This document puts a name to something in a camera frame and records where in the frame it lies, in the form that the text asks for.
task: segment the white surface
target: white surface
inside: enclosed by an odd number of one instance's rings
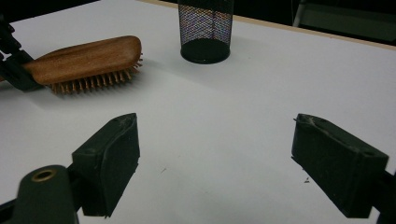
[[[235,21],[232,54],[200,65],[179,55],[174,8],[99,1],[13,23],[34,58],[119,35],[143,45],[121,88],[56,96],[0,84],[0,203],[41,166],[110,119],[136,112],[139,166],[112,218],[80,223],[375,223],[346,219],[291,158],[298,113],[327,119],[390,156],[396,170],[396,51]]]

